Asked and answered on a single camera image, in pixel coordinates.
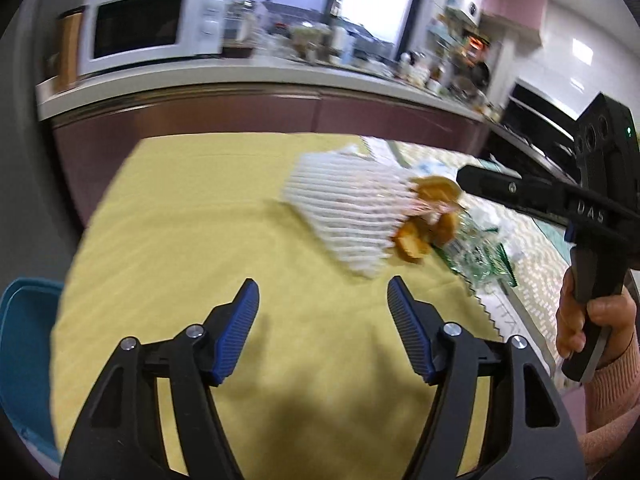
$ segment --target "plastic wrapper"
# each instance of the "plastic wrapper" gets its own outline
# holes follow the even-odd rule
[[[502,278],[517,286],[511,263],[500,243],[497,230],[483,230],[464,210],[455,238],[435,248],[449,268],[462,275],[473,288]]]

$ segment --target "sweater cuff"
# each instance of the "sweater cuff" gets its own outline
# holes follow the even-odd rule
[[[634,333],[625,352],[611,364],[597,370],[587,385],[591,406],[597,412],[620,402],[621,397],[634,394],[634,386],[640,375],[640,351],[638,337]]]

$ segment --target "countertop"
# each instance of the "countertop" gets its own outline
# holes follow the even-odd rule
[[[399,82],[267,56],[191,59],[127,68],[93,76],[71,90],[54,95],[48,92],[50,81],[45,81],[36,87],[38,116],[44,120],[85,105],[148,90],[235,82],[299,84],[368,92],[482,120],[481,114],[459,102]]]

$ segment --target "white microwave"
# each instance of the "white microwave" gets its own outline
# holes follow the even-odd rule
[[[85,0],[78,75],[219,54],[226,0]]]

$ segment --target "white foam fruit net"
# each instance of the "white foam fruit net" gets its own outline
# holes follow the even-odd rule
[[[412,176],[353,153],[306,153],[283,197],[340,261],[373,277],[416,197]]]

